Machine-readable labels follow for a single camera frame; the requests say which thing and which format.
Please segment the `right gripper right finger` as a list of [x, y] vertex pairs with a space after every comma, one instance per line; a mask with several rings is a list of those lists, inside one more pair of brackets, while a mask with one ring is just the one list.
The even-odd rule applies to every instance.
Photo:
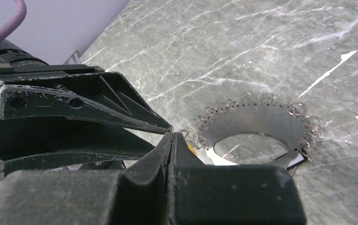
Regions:
[[174, 133], [168, 172], [173, 225], [305, 225], [289, 173], [273, 165], [205, 165]]

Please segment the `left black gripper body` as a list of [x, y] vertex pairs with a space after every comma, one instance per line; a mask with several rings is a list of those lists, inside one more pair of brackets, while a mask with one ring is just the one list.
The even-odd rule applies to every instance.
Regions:
[[[30, 76], [43, 77], [58, 74], [85, 74], [94, 72], [93, 67], [82, 64], [48, 65], [33, 57], [7, 40], [0, 42], [0, 63], [7, 63], [14, 69], [3, 77], [18, 78], [25, 85], [39, 86], [39, 81], [30, 82]], [[42, 109], [50, 109], [46, 97], [26, 97], [24, 94], [12, 97], [6, 108], [26, 116], [0, 119], [0, 152], [22, 149], [43, 142], [59, 141], [84, 149], [86, 143], [95, 144], [102, 139], [103, 125], [89, 121], [69, 120], [61, 115], [41, 115]]]

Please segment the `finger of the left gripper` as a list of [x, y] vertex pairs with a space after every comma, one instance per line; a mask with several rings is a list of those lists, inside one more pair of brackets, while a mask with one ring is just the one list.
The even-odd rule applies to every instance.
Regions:
[[90, 125], [50, 141], [0, 153], [0, 179], [18, 170], [52, 170], [97, 161], [138, 160], [154, 146], [117, 126]]
[[46, 104], [51, 108], [42, 109], [41, 115], [56, 114], [69, 120], [117, 125], [155, 134], [164, 134], [171, 128], [121, 73], [34, 75], [28, 80], [38, 80], [40, 85], [27, 86], [18, 78], [0, 75], [0, 119], [27, 115], [6, 108], [12, 97], [24, 94], [46, 97]]

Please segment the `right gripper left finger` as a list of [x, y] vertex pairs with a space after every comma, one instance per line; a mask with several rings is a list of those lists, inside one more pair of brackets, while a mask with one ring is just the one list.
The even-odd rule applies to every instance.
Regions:
[[36, 171], [0, 183], [0, 225], [164, 225], [173, 134], [128, 169]]

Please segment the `key with yellow tag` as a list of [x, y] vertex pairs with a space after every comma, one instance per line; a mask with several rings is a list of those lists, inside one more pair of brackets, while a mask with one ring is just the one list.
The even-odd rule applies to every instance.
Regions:
[[190, 150], [195, 156], [197, 156], [197, 152], [196, 152], [197, 145], [196, 145], [193, 141], [186, 141], [186, 144], [187, 144], [189, 150]]

